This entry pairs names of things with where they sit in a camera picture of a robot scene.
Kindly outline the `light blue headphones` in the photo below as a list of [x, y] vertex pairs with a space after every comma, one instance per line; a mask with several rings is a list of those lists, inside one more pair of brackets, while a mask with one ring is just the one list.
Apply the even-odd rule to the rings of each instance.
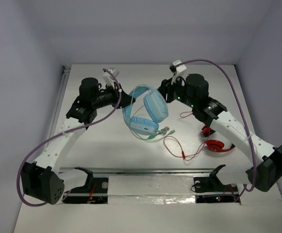
[[167, 132], [168, 129], [159, 129], [159, 123], [168, 117], [168, 107], [166, 101], [160, 92], [151, 85], [138, 85], [129, 93], [129, 95], [135, 99], [143, 94], [145, 94], [143, 97], [143, 105], [150, 119], [132, 116], [132, 103], [130, 106], [122, 109], [123, 119], [126, 126], [133, 133], [145, 136], [156, 136]]

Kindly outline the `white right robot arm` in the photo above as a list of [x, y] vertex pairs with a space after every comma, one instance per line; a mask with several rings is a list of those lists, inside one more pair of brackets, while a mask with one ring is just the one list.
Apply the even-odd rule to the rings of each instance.
[[209, 175], [207, 183], [220, 191], [227, 184], [251, 184], [262, 192], [269, 191], [282, 177], [282, 145], [275, 147], [236, 120], [227, 108], [209, 96], [209, 84], [200, 74], [163, 80], [158, 91], [167, 103], [177, 100], [192, 109], [193, 116], [216, 133], [228, 139], [248, 159], [248, 167], [219, 165]]

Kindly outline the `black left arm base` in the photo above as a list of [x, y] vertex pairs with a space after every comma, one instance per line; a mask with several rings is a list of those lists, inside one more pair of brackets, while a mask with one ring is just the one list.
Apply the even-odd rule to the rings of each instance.
[[108, 177], [100, 177], [90, 172], [85, 185], [76, 187], [63, 197], [65, 204], [107, 204]]

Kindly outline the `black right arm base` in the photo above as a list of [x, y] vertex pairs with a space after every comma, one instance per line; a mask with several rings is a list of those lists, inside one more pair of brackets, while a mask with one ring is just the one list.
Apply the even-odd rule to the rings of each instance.
[[224, 166], [218, 166], [208, 176], [194, 177], [190, 190], [196, 195], [196, 203], [240, 202], [238, 188], [222, 184], [217, 177]]

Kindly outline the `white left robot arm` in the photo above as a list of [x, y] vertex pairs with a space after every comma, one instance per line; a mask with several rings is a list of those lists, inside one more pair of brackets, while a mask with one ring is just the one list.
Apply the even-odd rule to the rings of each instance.
[[33, 162], [24, 160], [17, 173], [17, 192], [21, 201], [30, 205], [24, 195], [34, 197], [42, 204], [56, 204], [78, 188], [89, 191], [93, 187], [93, 172], [77, 166], [68, 172], [60, 172], [63, 161], [78, 138], [97, 122], [97, 110], [105, 106], [120, 109], [135, 102], [126, 94], [120, 84], [101, 87], [95, 78], [85, 78], [79, 87], [61, 131], [47, 139], [47, 147]]

